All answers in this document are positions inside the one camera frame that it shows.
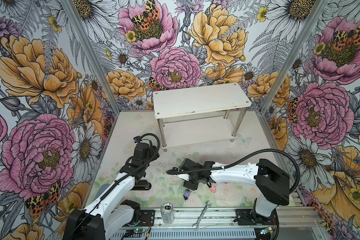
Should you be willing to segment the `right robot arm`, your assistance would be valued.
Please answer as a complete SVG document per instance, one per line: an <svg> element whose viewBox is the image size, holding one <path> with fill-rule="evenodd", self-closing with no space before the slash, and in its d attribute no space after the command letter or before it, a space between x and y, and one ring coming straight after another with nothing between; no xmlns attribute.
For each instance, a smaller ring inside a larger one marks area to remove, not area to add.
<svg viewBox="0 0 360 240"><path fill-rule="evenodd" d="M290 202L289 175L267 159L252 165L228 165L207 161L203 165L185 159L176 174L190 190L197 190L200 183L238 183L256 186L260 190L251 211L252 221L270 218L279 206Z"/></svg>

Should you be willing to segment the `black purple kuromi toy front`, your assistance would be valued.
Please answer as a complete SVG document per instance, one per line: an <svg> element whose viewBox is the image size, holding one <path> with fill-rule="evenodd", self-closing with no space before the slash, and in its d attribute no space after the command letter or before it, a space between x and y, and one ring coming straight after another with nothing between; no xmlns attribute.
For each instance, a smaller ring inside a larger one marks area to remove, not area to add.
<svg viewBox="0 0 360 240"><path fill-rule="evenodd" d="M183 193L184 200L188 201L188 199L190 198L190 195L191 195L191 191L188 190L188 189L185 190L184 193Z"/></svg>

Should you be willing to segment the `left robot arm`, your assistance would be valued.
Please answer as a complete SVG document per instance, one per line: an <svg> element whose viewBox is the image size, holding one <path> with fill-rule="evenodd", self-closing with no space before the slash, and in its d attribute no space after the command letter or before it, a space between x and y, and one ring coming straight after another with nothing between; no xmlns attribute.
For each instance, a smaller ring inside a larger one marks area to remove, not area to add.
<svg viewBox="0 0 360 240"><path fill-rule="evenodd" d="M134 155L120 169L114 183L83 210L67 218L64 240L108 240L126 224L140 219L140 204L123 200L130 191L148 191L152 185L143 178L151 161L160 157L159 147L138 143Z"/></svg>

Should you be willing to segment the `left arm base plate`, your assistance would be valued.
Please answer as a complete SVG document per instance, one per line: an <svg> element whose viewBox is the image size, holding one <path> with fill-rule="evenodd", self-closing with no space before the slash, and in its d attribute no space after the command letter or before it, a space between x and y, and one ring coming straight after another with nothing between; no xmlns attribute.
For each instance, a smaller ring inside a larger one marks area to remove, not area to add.
<svg viewBox="0 0 360 240"><path fill-rule="evenodd" d="M141 210L140 218L131 227L153 227L155 222L155 210Z"/></svg>

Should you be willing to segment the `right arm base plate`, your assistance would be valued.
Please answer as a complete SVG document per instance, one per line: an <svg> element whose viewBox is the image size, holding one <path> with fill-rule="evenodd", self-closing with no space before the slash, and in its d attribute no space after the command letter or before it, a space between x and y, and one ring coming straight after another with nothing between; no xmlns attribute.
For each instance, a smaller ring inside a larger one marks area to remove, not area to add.
<svg viewBox="0 0 360 240"><path fill-rule="evenodd" d="M236 209L235 214L236 218L234 219L234 222L239 226L274 226L278 221L278 217L275 213L272 213L270 217L263 217L256 214L252 209Z"/></svg>

